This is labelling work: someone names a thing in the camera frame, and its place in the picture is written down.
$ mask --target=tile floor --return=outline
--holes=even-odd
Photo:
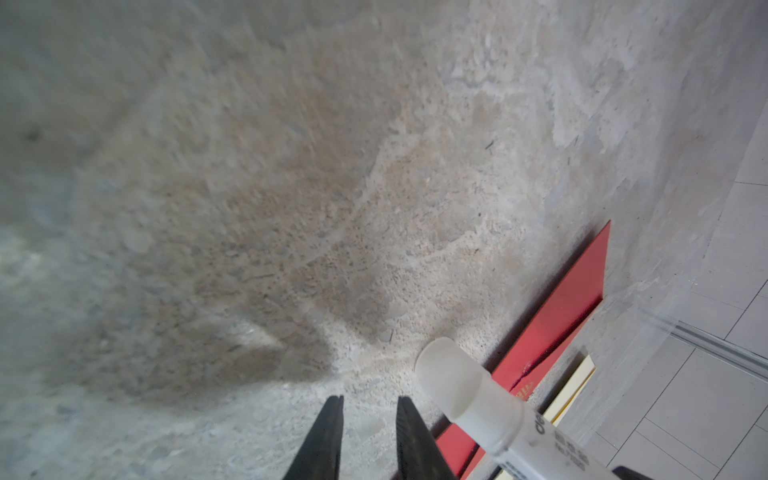
[[[768,359],[768,104],[675,316]],[[670,337],[586,449],[654,480],[764,480],[768,383]]]

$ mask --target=floor tile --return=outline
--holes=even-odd
[[[768,432],[752,427],[739,448],[717,476],[719,480],[764,480],[768,478]]]
[[[763,430],[768,431],[768,409],[765,409],[763,414],[760,416],[760,418],[757,420],[757,423],[755,425],[759,426]]]
[[[768,406],[768,384],[696,350],[646,417],[722,467]]]
[[[726,340],[768,358],[768,298],[756,296]]]
[[[617,449],[648,413],[694,348],[668,337],[598,429]]]
[[[701,480],[713,480],[720,471],[720,468],[686,447],[681,441],[660,429],[649,419],[643,419],[635,432],[664,450],[670,457],[695,473]]]
[[[695,293],[746,309],[768,278],[768,187],[733,184]]]
[[[684,294],[673,317],[688,325],[724,339],[741,316],[741,308],[701,296],[698,293]]]
[[[616,455],[616,448],[597,433],[592,434],[592,438],[589,439],[584,449],[603,465],[608,465],[614,455]]]
[[[654,480],[699,480],[691,470],[637,432],[630,435],[608,468],[613,470],[618,466],[632,468]]]
[[[768,104],[757,121],[752,140],[746,146],[736,181],[768,185]]]

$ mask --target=glue stick cap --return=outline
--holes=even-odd
[[[522,400],[503,389],[449,338],[428,344],[416,360],[419,385],[454,422],[487,452],[519,430]]]

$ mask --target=black object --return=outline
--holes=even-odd
[[[343,406],[343,396],[328,397],[283,480],[338,480]],[[397,466],[402,480],[456,480],[407,396],[397,400],[396,430]],[[613,473],[621,480],[651,480],[627,467],[617,467]]]

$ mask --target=white glue stick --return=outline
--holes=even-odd
[[[617,480],[523,400],[494,382],[453,340],[434,340],[416,360],[419,384],[448,420],[517,480]]]

